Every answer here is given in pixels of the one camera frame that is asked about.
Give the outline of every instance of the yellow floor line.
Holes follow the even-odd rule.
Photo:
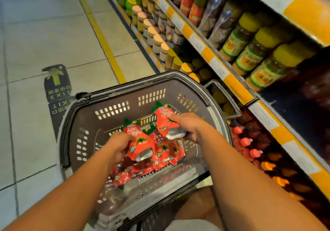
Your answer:
[[[94,31],[95,31],[95,34],[96,34],[96,37],[98,38],[104,52],[105,52],[105,55],[107,56],[108,58],[108,61],[110,63],[110,66],[114,72],[114,75],[117,77],[117,80],[120,84],[122,83],[125,83],[126,80],[125,80],[125,77],[116,61],[116,59],[114,58],[113,56],[113,53],[103,35],[103,33],[101,32],[101,29],[100,27],[98,26],[98,24],[96,23],[96,20],[93,16],[93,13],[91,12],[88,4],[87,4],[87,1],[86,0],[79,0],[83,9],[85,10],[85,13],[88,17],[88,20],[90,22],[90,24],[92,25]]]

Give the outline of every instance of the person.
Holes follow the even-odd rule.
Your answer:
[[[221,211],[223,226],[229,231],[327,230],[302,204],[240,155],[210,124],[193,113],[171,114],[169,119],[188,131],[185,139],[200,144],[212,177],[215,202]],[[125,157],[124,149],[133,140],[134,137],[126,133],[113,134],[72,176],[4,231],[83,230],[112,167]],[[178,215],[184,215],[193,205],[184,205]],[[201,230],[193,220],[185,222],[190,231]],[[187,230],[175,221],[168,229]],[[216,230],[207,225],[203,229]]]

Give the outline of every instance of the floor tile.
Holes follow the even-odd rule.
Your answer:
[[[93,62],[68,69],[72,95],[78,92],[94,92],[118,85],[108,60]]]
[[[19,214],[31,208],[62,182],[63,178],[59,165],[18,182]]]
[[[2,230],[16,218],[14,186],[0,191],[0,213],[0,230]]]
[[[133,81],[155,74],[141,51],[118,56],[116,61],[126,81]]]
[[[0,85],[6,83],[3,46],[4,46],[4,35],[2,30],[0,29]]]
[[[9,82],[42,74],[47,66],[77,66],[105,58],[86,15],[6,27]]]
[[[82,15],[79,0],[0,0],[5,23]]]
[[[140,50],[115,11],[94,14],[113,56]]]
[[[43,79],[37,76],[9,84],[16,179],[58,162]]]
[[[0,189],[14,183],[7,86],[0,85]]]

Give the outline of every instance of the shopping basket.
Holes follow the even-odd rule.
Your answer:
[[[210,86],[222,91],[235,115],[224,116],[207,90]],[[65,179],[113,133],[120,131],[125,118],[139,121],[142,129],[148,128],[151,122],[156,124],[156,115],[151,110],[156,101],[170,104],[176,114],[195,113],[232,144],[227,119],[236,118],[241,112],[229,93],[216,80],[203,87],[179,71],[169,71],[93,93],[76,94],[58,137]],[[199,145],[191,141],[180,141],[180,145],[185,158],[175,166],[168,165],[158,172],[132,179],[121,188],[112,187],[111,181],[106,183],[95,208],[98,229],[113,230],[133,220],[136,222],[139,216],[193,187],[198,182],[196,179],[208,174]]]

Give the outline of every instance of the price label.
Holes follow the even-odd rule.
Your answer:
[[[141,37],[140,42],[143,48],[146,49],[146,42],[144,41],[143,36]]]
[[[249,106],[249,109],[268,131],[279,127],[279,124],[273,117],[270,116],[270,114],[260,105],[259,102]]]
[[[135,35],[138,35],[138,29],[134,25],[132,25],[131,29]]]
[[[197,50],[198,53],[202,54],[203,50],[205,49],[204,43],[196,36],[195,33],[192,33],[189,37],[189,42],[192,46]]]
[[[172,16],[172,20],[173,24],[180,30],[180,32],[182,32],[183,28],[184,28],[184,21],[180,19],[180,17],[178,16],[177,13],[174,13]]]
[[[152,62],[155,63],[155,65],[156,65],[157,64],[157,58],[155,57],[154,53],[151,52],[149,54],[149,56],[150,56],[150,59],[152,60]]]
[[[210,60],[209,65],[222,80],[224,80],[230,74],[229,71],[215,56],[212,58],[212,60]]]
[[[306,174],[312,175],[321,171],[320,167],[301,149],[297,142],[289,141],[282,147]]]
[[[169,4],[165,0],[158,0],[157,4],[160,7],[160,9],[163,11],[163,13],[166,14],[169,8]]]

